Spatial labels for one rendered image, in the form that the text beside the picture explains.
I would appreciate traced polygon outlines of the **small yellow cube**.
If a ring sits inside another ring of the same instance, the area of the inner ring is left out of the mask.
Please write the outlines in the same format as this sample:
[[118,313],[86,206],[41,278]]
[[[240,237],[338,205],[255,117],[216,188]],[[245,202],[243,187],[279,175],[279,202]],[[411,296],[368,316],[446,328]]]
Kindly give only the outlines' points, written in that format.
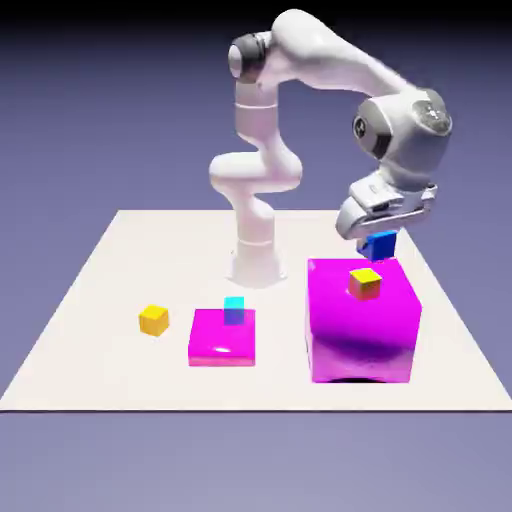
[[138,316],[139,328],[144,334],[159,337],[169,327],[168,309],[150,304]]
[[349,273],[348,292],[358,300],[375,299],[380,295],[382,277],[372,268],[354,269]]

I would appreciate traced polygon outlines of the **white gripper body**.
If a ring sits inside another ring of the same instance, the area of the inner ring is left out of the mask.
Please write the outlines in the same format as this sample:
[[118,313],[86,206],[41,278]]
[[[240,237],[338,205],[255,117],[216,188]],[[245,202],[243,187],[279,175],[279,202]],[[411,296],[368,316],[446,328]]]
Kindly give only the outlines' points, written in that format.
[[397,231],[422,220],[432,205],[432,188],[410,192],[394,187],[351,187],[338,212],[336,230],[345,240]]

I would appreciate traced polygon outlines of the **large magenta box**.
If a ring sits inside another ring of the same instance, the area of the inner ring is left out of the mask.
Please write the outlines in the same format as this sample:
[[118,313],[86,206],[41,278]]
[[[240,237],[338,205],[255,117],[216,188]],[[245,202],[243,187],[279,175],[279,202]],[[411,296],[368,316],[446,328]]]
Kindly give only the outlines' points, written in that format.
[[[350,272],[370,268],[380,294],[359,300],[348,291]],[[305,336],[315,383],[410,380],[422,305],[396,259],[310,259]]]

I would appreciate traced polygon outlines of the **small cyan cube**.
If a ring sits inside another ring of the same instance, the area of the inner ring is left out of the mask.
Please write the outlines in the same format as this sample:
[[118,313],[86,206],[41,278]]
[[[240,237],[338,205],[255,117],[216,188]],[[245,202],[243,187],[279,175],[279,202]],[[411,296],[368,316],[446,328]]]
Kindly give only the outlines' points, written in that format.
[[245,321],[245,303],[243,296],[224,298],[224,324],[241,325]]

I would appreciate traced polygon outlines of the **small blue cube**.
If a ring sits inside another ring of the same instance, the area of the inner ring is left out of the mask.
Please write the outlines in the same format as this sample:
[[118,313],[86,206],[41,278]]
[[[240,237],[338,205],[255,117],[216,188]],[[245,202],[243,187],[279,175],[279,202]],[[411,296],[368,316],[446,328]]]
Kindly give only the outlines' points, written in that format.
[[384,231],[358,240],[356,249],[359,254],[369,261],[378,262],[395,256],[396,241],[396,231]]

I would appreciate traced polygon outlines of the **flat magenta box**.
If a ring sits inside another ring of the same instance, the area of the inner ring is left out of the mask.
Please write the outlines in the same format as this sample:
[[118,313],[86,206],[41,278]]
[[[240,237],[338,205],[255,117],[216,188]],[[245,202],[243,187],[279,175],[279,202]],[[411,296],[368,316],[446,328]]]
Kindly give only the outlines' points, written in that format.
[[188,343],[189,365],[254,366],[255,320],[254,309],[245,309],[245,321],[241,325],[225,325],[223,309],[196,309]]

